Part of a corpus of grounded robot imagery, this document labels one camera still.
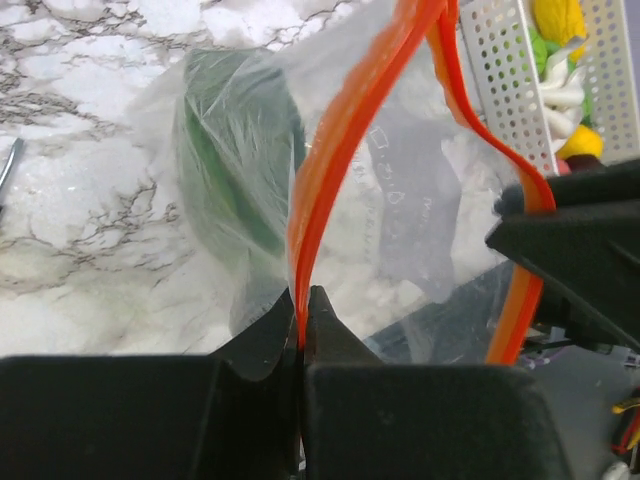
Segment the clear zip top bag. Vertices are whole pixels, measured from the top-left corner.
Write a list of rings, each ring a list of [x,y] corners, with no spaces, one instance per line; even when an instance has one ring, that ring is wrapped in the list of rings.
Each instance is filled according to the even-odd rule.
[[[154,170],[197,248],[202,322],[240,333],[288,294],[307,330],[313,286],[377,354],[402,362],[512,364],[541,281],[487,244],[508,183],[551,192],[481,121],[463,73],[455,1],[375,1],[280,52],[305,132],[289,173],[284,250],[214,256],[186,216],[173,140],[187,57],[132,106]]]

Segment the toy lemon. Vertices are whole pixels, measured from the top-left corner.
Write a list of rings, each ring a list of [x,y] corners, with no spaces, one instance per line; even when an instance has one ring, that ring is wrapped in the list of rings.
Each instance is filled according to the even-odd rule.
[[[591,128],[580,124],[556,155],[563,160],[577,155],[591,155],[599,159],[603,149],[602,137]]]

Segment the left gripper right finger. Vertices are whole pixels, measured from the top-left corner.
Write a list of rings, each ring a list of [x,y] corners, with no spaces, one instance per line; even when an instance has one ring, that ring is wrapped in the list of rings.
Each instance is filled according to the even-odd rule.
[[[534,379],[512,367],[381,362],[311,291],[302,431],[310,479],[566,479]]]

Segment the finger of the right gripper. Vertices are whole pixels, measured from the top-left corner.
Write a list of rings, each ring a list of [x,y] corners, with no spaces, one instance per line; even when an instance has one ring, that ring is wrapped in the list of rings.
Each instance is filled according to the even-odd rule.
[[[554,177],[557,209],[527,213],[521,187],[496,202],[487,244],[544,281],[536,325],[573,344],[639,347],[639,162]]]

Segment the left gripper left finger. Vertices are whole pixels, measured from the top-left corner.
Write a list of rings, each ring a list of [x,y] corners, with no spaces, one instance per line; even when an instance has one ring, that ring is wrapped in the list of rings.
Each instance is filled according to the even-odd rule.
[[[293,306],[210,354],[1,362],[5,479],[288,479],[298,470]]]

